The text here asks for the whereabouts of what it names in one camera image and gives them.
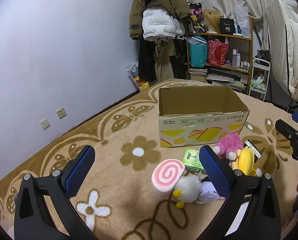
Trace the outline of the yellow plush toy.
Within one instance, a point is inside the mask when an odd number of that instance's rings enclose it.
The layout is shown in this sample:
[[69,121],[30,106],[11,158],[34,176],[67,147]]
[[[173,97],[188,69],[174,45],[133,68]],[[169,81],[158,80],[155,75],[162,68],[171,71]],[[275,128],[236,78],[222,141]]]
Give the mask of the yellow plush toy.
[[257,168],[254,169],[255,155],[253,149],[245,147],[238,150],[237,158],[231,163],[233,170],[241,170],[246,176],[261,177],[262,171]]

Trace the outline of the white chick plush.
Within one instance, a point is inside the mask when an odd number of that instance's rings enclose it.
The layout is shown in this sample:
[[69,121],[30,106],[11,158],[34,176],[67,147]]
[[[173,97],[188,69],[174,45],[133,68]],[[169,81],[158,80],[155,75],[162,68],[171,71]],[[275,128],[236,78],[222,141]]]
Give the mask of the white chick plush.
[[193,203],[199,197],[201,179],[197,175],[179,178],[175,185],[173,196],[177,199],[176,207],[182,209],[186,203]]

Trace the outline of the pink plush toy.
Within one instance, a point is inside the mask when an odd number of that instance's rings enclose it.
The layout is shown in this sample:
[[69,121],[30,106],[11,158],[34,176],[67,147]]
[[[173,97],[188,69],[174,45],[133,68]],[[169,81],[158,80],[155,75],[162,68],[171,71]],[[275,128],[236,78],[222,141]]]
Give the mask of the pink plush toy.
[[226,158],[230,161],[235,161],[243,148],[240,136],[238,134],[229,134],[222,137],[219,142],[212,147],[212,150],[222,159]]

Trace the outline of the green tissue pack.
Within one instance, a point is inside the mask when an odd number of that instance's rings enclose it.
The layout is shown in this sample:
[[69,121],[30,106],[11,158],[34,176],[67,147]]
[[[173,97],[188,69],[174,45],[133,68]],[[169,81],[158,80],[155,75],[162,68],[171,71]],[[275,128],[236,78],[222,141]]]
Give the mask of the green tissue pack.
[[199,159],[199,150],[186,148],[181,161],[185,164],[185,170],[194,173],[201,172],[202,174],[206,174]]

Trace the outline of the pink swirl roll plush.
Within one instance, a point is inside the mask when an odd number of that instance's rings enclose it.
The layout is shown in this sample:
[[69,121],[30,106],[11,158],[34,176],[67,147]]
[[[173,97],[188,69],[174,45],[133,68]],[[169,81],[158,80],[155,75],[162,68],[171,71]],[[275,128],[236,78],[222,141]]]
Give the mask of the pink swirl roll plush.
[[180,160],[166,159],[162,161],[151,176],[152,189],[156,195],[160,197],[170,195],[184,170],[185,164]]

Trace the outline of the lavender plush cushion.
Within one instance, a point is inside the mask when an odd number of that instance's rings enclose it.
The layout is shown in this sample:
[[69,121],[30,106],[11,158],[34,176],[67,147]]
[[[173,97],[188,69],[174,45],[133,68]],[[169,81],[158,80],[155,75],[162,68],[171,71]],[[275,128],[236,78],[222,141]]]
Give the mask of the lavender plush cushion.
[[210,181],[201,182],[198,198],[195,202],[198,204],[207,204],[218,200],[225,200],[225,198],[217,193],[214,185]]

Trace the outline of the white rolling cart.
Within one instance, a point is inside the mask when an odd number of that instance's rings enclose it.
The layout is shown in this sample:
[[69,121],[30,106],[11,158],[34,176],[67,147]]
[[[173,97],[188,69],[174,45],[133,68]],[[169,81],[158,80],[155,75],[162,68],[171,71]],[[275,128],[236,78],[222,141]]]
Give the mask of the white rolling cart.
[[252,61],[249,96],[265,101],[270,77],[270,62],[254,57]]

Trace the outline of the beige floral carpet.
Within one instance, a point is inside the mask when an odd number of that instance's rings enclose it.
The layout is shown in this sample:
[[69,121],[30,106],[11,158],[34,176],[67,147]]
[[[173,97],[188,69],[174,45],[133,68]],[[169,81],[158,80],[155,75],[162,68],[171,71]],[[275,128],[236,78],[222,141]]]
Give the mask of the beige floral carpet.
[[[151,175],[163,160],[182,159],[185,147],[161,147],[158,131],[160,88],[203,86],[202,82],[165,81],[105,111],[23,162],[0,181],[0,226],[13,235],[15,203],[22,178],[48,176],[65,167],[85,145],[93,146],[95,162],[78,194],[70,201],[99,239],[196,239],[224,201],[185,204],[176,208],[172,196],[158,197]],[[274,105],[238,94],[250,110],[240,136],[264,154],[256,165],[269,172],[276,188],[282,224],[293,216],[298,162],[292,148],[275,129],[282,119],[298,130],[291,114]]]

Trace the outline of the cream folded mattress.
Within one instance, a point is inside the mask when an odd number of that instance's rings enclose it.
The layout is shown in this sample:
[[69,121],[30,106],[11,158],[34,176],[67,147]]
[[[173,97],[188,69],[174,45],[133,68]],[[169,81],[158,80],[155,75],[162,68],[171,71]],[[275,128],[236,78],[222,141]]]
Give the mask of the cream folded mattress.
[[273,0],[265,9],[269,31],[271,72],[280,87],[298,101],[298,5]]

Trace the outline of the wooden shelf unit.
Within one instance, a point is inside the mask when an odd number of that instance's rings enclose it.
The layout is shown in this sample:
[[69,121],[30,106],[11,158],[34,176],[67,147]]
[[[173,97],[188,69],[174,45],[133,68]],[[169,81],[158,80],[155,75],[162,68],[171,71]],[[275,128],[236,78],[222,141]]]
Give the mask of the wooden shelf unit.
[[[228,85],[237,92],[249,94],[253,71],[252,37],[240,33],[189,33],[186,39],[190,80]],[[208,45],[206,53],[192,49],[201,39]],[[196,58],[203,54],[206,61],[201,67]]]

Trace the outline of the beige hanging trousers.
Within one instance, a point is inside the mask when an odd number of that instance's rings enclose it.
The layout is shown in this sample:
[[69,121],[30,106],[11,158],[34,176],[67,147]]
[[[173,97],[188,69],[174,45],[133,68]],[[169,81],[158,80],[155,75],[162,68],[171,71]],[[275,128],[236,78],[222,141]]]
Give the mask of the beige hanging trousers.
[[175,55],[174,41],[162,42],[155,46],[154,61],[156,82],[173,79],[174,73],[170,62],[170,56]]

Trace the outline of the black hanging garment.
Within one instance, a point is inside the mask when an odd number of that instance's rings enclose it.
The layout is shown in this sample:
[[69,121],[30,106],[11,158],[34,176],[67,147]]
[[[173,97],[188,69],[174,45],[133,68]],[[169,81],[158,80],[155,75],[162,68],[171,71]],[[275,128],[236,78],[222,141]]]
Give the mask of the black hanging garment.
[[145,79],[148,82],[156,80],[154,54],[155,43],[141,37],[138,60],[139,78]]

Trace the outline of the plastic bag of toys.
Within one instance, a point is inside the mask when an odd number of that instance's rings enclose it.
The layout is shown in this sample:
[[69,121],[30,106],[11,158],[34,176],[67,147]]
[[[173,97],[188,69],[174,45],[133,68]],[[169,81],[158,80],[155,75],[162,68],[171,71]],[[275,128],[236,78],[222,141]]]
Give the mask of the plastic bag of toys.
[[149,88],[149,83],[145,79],[141,79],[139,77],[139,68],[138,62],[132,62],[125,68],[131,77],[131,80],[135,83],[136,87],[138,88],[139,92],[143,92]]

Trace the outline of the lower wall socket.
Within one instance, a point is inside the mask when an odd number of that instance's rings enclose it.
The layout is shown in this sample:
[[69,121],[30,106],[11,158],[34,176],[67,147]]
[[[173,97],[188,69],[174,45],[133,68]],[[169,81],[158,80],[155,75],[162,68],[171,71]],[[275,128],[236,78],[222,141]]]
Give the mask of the lower wall socket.
[[46,130],[47,128],[50,127],[50,122],[48,121],[47,118],[43,119],[39,123],[40,123],[40,125],[41,125],[41,127],[42,127],[43,130]]

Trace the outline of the wall socket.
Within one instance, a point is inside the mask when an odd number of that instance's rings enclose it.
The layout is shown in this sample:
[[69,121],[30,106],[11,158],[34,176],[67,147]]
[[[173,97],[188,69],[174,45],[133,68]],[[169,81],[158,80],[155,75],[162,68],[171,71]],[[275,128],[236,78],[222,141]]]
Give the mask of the wall socket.
[[47,118],[43,119],[39,123],[40,123],[40,125],[41,125],[41,127],[42,127],[43,130],[46,130],[47,128],[50,127],[50,122],[48,121]]
[[67,116],[67,113],[65,111],[65,109],[62,107],[61,109],[56,111],[56,114],[58,116],[59,119],[64,118],[65,116]]

